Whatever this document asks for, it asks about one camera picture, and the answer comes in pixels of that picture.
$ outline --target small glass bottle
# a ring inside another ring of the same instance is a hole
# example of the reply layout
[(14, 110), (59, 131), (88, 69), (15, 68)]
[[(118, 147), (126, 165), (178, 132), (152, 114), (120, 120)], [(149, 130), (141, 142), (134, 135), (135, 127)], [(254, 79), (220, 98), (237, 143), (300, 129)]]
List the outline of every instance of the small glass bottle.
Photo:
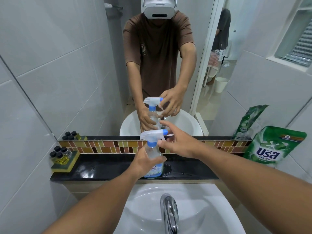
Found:
[(65, 132), (65, 135), (68, 137), (71, 135), (71, 133), (69, 131)]
[(57, 160), (59, 164), (66, 165), (69, 161), (69, 158), (67, 155), (62, 154), (62, 152), (57, 152)]
[(66, 155), (68, 158), (71, 158), (71, 156), (73, 155), (72, 151), (66, 147), (62, 147), (60, 151), (62, 152), (62, 154)]
[(55, 151), (52, 151), (52, 152), (50, 153), (50, 159), (51, 159), (51, 161), (52, 161), (53, 163), (58, 163), (58, 161), (57, 161), (57, 153), (56, 153)]
[(72, 132), (72, 136), (75, 137), (77, 140), (81, 140), (80, 134), (77, 133), (76, 131)]
[(55, 150), (55, 152), (60, 152), (60, 146), (55, 146), (54, 150)]

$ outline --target spray nozzle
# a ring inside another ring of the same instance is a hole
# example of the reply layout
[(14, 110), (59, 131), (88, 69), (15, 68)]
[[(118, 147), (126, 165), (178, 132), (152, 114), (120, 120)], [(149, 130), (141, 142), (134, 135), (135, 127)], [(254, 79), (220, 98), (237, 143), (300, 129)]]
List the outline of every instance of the spray nozzle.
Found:
[(149, 97), (144, 99), (144, 103), (149, 105), (149, 110), (154, 112), (156, 111), (156, 106), (160, 104), (160, 102), (163, 100), (163, 98), (153, 98)]
[(148, 130), (141, 133), (140, 139), (147, 140), (147, 146), (152, 148), (157, 145), (157, 141), (165, 140), (167, 134), (168, 130)]

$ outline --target red checkered cloth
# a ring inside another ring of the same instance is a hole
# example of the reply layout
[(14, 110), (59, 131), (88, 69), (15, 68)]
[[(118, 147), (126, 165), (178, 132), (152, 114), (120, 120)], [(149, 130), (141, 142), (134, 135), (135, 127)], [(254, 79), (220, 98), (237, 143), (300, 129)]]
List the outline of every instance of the red checkered cloth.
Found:
[(215, 52), (211, 52), (207, 67), (213, 67), (218, 69), (218, 61), (219, 55), (217, 55)]

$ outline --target white bucket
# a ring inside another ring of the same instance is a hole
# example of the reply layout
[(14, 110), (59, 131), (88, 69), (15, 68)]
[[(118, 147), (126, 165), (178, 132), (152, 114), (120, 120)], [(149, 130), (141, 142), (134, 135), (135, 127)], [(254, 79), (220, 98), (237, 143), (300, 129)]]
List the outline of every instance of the white bucket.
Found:
[(222, 91), (224, 90), (225, 86), (227, 85), (227, 83), (229, 82), (228, 79), (223, 78), (223, 77), (216, 77), (215, 80), (215, 91), (217, 93), (222, 93)]

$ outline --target white door frame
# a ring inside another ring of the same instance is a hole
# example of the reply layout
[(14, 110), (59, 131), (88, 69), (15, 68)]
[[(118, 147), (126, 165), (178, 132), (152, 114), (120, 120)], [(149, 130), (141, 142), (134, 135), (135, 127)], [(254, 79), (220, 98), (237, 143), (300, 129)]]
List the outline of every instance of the white door frame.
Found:
[(202, 59), (199, 65), (195, 91), (193, 94), (193, 100), (191, 104), (190, 114), (192, 116), (195, 116), (195, 113), (196, 113), (197, 103), (198, 103), (199, 95), (201, 92), (202, 83), (205, 78), (205, 73), (206, 73), (208, 62), (209, 62), (210, 52), (213, 47), (214, 38), (216, 36), (216, 29), (218, 28), (223, 4), (224, 4), (224, 0), (214, 0), (214, 3), (213, 3), (213, 10), (212, 10), (211, 18), (209, 21), (208, 33), (207, 33), (207, 37), (205, 41), (204, 51), (202, 53)]

